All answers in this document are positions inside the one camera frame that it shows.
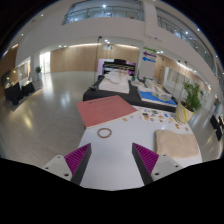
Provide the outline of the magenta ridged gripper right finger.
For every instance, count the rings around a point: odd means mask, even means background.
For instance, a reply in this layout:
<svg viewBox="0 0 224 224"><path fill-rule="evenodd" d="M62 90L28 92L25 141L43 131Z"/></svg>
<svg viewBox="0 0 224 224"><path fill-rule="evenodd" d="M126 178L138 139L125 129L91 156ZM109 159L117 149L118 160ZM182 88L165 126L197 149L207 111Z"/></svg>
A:
<svg viewBox="0 0 224 224"><path fill-rule="evenodd" d="M182 166L168 155L159 155L137 143L132 144L132 154L145 185L182 169Z"/></svg>

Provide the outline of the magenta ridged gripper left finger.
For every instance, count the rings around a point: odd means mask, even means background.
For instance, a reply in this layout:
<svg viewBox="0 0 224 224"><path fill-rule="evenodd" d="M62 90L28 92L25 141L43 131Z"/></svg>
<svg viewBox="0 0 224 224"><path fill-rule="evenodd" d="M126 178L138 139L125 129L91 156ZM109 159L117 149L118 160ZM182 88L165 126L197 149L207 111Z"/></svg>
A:
<svg viewBox="0 0 224 224"><path fill-rule="evenodd" d="M91 144L88 143L66 156L56 155L43 166L43 170L79 185L83 179L91 154Z"/></svg>

